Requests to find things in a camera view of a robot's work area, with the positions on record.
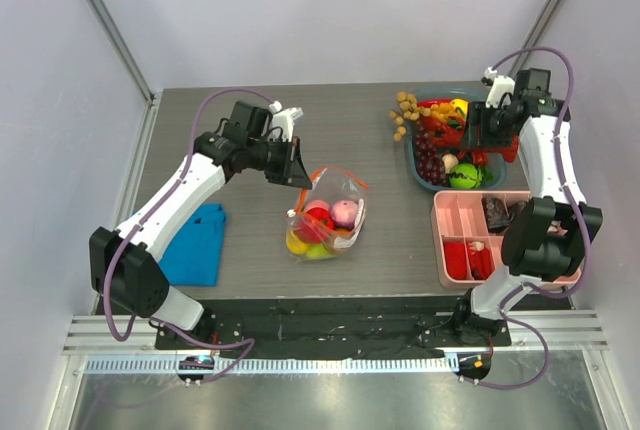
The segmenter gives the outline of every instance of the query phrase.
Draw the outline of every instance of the folded blue towel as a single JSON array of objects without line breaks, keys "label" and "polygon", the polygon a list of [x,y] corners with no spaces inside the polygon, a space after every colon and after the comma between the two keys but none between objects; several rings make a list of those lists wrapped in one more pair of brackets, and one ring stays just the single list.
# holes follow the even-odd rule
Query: folded blue towel
[{"label": "folded blue towel", "polygon": [[159,264],[171,285],[216,286],[226,220],[219,203],[201,205],[187,220]]}]

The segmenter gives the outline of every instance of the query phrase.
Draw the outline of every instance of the plastic bag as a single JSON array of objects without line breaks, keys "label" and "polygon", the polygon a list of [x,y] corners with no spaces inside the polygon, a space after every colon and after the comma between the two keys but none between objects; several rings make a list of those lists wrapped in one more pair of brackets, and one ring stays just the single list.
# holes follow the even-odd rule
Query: plastic bag
[{"label": "plastic bag", "polygon": [[302,260],[342,255],[362,229],[368,186],[341,167],[320,168],[311,180],[313,188],[287,212],[287,248]]}]

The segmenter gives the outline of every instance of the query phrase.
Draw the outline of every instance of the green toy watermelon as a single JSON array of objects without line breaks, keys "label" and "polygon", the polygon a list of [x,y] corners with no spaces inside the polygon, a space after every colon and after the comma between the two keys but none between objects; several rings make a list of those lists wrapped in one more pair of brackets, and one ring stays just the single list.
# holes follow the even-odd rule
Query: green toy watermelon
[{"label": "green toy watermelon", "polygon": [[451,169],[449,184],[451,188],[469,190],[482,184],[483,172],[472,163],[460,163]]}]

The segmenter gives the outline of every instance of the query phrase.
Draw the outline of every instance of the pink plastic tray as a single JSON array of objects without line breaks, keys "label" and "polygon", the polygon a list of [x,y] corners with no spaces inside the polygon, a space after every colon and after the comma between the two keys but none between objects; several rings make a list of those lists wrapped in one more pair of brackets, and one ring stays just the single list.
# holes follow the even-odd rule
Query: pink plastic tray
[{"label": "pink plastic tray", "polygon": [[[483,282],[483,280],[475,280],[471,277],[468,261],[465,280],[456,280],[449,275],[444,259],[444,242],[482,242],[485,248],[491,252],[493,268],[502,265],[500,257],[502,237],[489,234],[482,211],[482,198],[487,196],[501,198],[509,206],[515,202],[526,202],[529,200],[529,195],[529,192],[517,191],[443,191],[436,193],[431,211],[431,226],[436,245],[438,276],[444,287],[471,288]],[[580,278],[580,273],[578,268],[571,277],[560,277],[555,282],[544,285],[543,288],[552,290],[563,285],[573,285]]]}]

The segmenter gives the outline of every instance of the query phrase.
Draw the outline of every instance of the white panel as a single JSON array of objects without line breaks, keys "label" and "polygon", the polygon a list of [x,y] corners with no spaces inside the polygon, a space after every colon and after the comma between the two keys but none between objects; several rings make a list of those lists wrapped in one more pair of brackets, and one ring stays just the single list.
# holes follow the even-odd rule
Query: white panel
[{"label": "white panel", "polygon": [[144,113],[85,0],[0,0],[0,427],[42,429]]},{"label": "white panel", "polygon": [[[574,64],[571,153],[589,204],[604,212],[593,273],[577,301],[597,310],[631,402],[627,410],[640,424],[638,28],[637,0],[567,0],[543,43],[565,51]],[[565,70],[554,57],[536,57],[530,65],[550,68],[553,91],[563,95]]]},{"label": "white panel", "polygon": [[545,0],[105,0],[154,88],[477,79]]}]

